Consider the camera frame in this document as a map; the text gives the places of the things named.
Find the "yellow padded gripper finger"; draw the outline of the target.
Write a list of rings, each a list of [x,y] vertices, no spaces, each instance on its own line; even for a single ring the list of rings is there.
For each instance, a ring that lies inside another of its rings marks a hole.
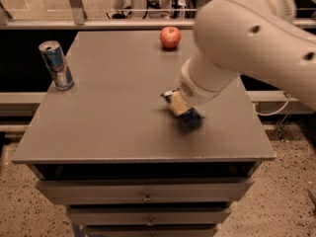
[[[169,109],[176,117],[187,112],[193,106],[187,102],[179,91],[174,91],[169,95]]]

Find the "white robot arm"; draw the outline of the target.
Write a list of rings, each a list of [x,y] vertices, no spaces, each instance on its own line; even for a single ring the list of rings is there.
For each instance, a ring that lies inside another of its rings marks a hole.
[[[316,39],[292,21],[294,0],[211,0],[197,10],[197,50],[177,79],[169,108],[179,117],[217,97],[243,74],[316,110]]]

